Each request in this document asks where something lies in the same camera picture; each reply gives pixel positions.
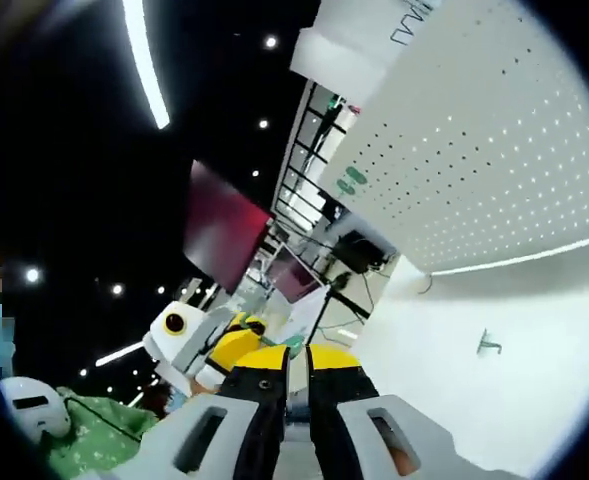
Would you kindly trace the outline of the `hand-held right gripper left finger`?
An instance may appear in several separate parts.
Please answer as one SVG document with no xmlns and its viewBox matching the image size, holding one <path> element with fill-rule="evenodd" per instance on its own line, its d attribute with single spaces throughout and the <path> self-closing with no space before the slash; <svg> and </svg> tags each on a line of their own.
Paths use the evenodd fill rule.
<svg viewBox="0 0 589 480">
<path fill-rule="evenodd" d="M 270 479 L 285 433 L 290 348 L 243 356 L 214 395 L 201 393 L 148 431 L 138 479 Z"/>
</svg>

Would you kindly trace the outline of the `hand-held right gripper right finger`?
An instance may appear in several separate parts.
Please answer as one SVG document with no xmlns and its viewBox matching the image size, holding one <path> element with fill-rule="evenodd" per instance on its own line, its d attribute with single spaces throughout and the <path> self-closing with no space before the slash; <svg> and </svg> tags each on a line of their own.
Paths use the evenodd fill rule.
<svg viewBox="0 0 589 480">
<path fill-rule="evenodd" d="M 452 437 L 406 402 L 380 395 L 359 360 L 306 347 L 310 434 L 326 479 L 477 479 Z"/>
</svg>

